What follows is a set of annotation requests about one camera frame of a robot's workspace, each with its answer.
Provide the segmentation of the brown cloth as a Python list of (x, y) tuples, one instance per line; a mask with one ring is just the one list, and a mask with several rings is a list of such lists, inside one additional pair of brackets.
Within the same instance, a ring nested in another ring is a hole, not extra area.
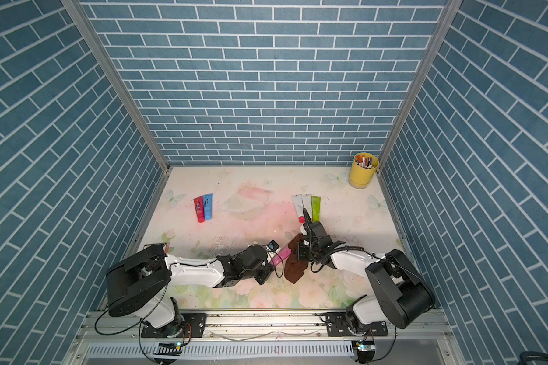
[(296, 284), (303, 277), (308, 267), (307, 261), (298, 259), (298, 245), (303, 241), (303, 234), (297, 234), (286, 246), (289, 255), (286, 258), (284, 277), (292, 284)]

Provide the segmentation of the magenta toothpaste tube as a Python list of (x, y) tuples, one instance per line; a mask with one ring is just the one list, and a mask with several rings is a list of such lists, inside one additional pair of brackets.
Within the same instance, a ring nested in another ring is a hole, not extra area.
[(291, 254), (292, 254), (292, 251), (289, 249), (288, 246), (285, 246), (282, 249), (280, 249), (277, 253), (272, 254), (272, 258), (270, 260), (270, 263), (274, 266), (278, 266), (284, 260), (289, 258)]

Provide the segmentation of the green toothpaste tube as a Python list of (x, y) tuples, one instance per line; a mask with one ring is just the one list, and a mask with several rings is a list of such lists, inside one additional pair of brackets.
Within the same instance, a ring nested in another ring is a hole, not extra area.
[(319, 222), (321, 220), (321, 197), (312, 196), (311, 198), (311, 207), (312, 207), (312, 221)]

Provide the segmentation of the white pink-cap toothpaste tube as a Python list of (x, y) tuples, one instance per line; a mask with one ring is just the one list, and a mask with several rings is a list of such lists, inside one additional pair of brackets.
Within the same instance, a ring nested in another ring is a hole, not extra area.
[(304, 205), (303, 205), (303, 195), (292, 195), (292, 203), (294, 205), (294, 208), (295, 208), (295, 212), (298, 216), (298, 221), (300, 222), (300, 224), (304, 224), (305, 223), (305, 217), (304, 217)]

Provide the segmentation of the blue toothpaste tube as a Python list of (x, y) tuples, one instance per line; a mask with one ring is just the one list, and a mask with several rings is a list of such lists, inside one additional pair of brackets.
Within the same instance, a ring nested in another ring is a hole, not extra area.
[(209, 221), (213, 218), (213, 194), (206, 194), (203, 196), (203, 212), (204, 219)]

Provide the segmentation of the white orange-cap toothpaste tube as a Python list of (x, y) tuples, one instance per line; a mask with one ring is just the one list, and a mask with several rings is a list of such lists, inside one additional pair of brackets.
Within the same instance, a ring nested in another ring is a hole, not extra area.
[(304, 194), (301, 196), (303, 208), (307, 211), (309, 217), (313, 217), (312, 214), (312, 197), (310, 194)]

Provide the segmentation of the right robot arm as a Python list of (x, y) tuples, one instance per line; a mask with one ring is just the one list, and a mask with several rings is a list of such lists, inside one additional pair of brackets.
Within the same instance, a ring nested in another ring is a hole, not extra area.
[(346, 323), (352, 333), (362, 335), (373, 322), (385, 320), (404, 329), (435, 306), (432, 288), (404, 252), (369, 253), (360, 246), (332, 240), (320, 222), (303, 218), (301, 223), (300, 261), (366, 278), (373, 291), (346, 308)]

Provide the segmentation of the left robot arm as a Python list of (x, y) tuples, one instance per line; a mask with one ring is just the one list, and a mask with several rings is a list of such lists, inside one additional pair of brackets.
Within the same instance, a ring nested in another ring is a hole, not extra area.
[(161, 329), (180, 322), (177, 301), (167, 294), (170, 287), (221, 289), (251, 279), (262, 285), (275, 270), (266, 248), (257, 244), (211, 259), (173, 256), (162, 245), (153, 244), (109, 267), (107, 312), (111, 317), (134, 314)]

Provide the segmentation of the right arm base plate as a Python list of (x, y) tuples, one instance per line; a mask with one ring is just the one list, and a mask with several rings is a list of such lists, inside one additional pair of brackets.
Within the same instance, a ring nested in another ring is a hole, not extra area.
[(320, 315), (329, 337), (373, 336), (387, 337), (388, 327), (385, 321), (363, 324), (354, 314), (346, 312), (327, 312)]

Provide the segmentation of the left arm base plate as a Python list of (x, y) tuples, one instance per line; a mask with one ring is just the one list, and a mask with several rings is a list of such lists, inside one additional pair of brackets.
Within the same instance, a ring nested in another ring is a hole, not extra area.
[(180, 313), (179, 316), (159, 329), (144, 322), (141, 336), (144, 339), (202, 338), (207, 321), (206, 313)]

